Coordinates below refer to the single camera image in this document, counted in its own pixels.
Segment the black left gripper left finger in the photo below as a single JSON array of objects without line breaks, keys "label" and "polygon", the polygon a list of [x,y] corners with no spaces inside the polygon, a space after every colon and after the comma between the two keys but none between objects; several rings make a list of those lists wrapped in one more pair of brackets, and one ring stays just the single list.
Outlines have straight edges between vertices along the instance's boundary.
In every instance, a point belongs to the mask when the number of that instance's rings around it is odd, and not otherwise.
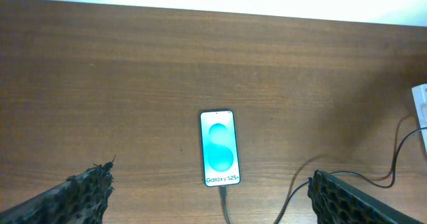
[{"label": "black left gripper left finger", "polygon": [[95,164],[49,190],[1,212],[1,224],[102,224],[114,191],[114,161]]}]

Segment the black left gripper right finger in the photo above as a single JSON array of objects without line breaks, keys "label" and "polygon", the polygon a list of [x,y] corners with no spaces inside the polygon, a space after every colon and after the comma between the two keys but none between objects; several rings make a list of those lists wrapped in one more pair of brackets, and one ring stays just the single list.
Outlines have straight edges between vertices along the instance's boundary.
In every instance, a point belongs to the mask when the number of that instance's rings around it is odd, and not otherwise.
[{"label": "black left gripper right finger", "polygon": [[421,224],[325,171],[309,178],[308,197],[319,224]]}]

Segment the blue Galaxy smartphone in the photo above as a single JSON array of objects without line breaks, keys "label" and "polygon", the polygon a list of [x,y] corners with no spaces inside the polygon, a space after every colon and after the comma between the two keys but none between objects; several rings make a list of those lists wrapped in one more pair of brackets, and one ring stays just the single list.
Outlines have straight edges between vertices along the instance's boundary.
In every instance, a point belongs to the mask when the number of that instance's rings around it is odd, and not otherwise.
[{"label": "blue Galaxy smartphone", "polygon": [[218,187],[240,183],[234,112],[229,109],[203,111],[199,122],[205,185]]}]

